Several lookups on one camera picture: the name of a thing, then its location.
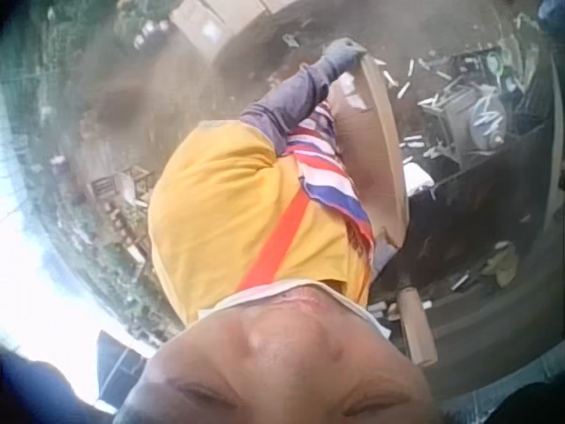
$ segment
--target closed eye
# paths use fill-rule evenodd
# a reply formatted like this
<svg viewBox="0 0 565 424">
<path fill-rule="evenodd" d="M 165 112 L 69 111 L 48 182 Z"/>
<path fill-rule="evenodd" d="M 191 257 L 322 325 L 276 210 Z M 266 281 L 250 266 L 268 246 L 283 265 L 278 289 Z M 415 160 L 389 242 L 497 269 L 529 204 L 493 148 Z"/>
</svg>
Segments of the closed eye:
<svg viewBox="0 0 565 424">
<path fill-rule="evenodd" d="M 234 410 L 237 406 L 215 390 L 199 383 L 169 382 L 184 398 L 202 408 Z"/>
<path fill-rule="evenodd" d="M 366 397 L 363 400 L 350 406 L 345 412 L 344 417 L 354 418 L 363 414 L 377 414 L 393 406 L 397 406 L 410 401 L 410 397 L 403 393 L 381 393 L 378 396 Z"/>
</svg>

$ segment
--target man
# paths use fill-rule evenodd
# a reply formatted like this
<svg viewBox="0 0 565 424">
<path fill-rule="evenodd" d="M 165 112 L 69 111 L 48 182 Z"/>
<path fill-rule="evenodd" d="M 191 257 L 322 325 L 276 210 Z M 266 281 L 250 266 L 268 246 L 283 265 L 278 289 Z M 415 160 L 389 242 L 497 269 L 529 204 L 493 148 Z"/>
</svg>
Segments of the man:
<svg viewBox="0 0 565 424">
<path fill-rule="evenodd" d="M 373 234 L 325 102 L 364 54 L 332 43 L 172 156 L 149 230 L 162 287 L 190 327 L 148 363 L 116 422 L 438 420 L 424 376 L 364 308 Z"/>
</svg>

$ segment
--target wooden handle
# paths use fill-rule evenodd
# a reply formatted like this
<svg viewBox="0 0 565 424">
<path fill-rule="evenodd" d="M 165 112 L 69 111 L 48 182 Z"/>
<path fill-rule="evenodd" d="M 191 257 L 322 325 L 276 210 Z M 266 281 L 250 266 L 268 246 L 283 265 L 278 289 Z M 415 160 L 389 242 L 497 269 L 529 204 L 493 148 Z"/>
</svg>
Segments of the wooden handle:
<svg viewBox="0 0 565 424">
<path fill-rule="evenodd" d="M 396 303 L 412 362 L 429 367 L 438 361 L 438 352 L 418 291 L 413 287 L 401 290 Z"/>
</svg>

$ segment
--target hand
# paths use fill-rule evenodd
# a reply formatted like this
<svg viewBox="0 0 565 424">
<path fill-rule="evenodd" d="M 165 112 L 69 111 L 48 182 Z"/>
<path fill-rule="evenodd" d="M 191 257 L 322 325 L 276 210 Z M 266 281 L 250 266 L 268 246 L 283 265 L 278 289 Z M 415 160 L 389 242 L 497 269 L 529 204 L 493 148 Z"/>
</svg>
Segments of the hand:
<svg viewBox="0 0 565 424">
<path fill-rule="evenodd" d="M 338 75 L 355 69 L 367 50 L 351 38 L 342 38 L 332 42 L 324 57 L 334 66 Z"/>
</svg>

